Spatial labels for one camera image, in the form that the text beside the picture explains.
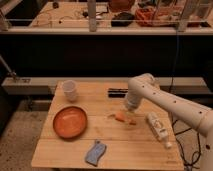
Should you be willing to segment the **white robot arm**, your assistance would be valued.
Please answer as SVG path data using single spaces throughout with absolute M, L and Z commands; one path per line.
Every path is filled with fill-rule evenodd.
M 155 78 L 145 73 L 128 81 L 125 107 L 135 111 L 143 98 L 171 112 L 206 138 L 200 171 L 213 171 L 213 109 L 170 94 L 154 86 Z

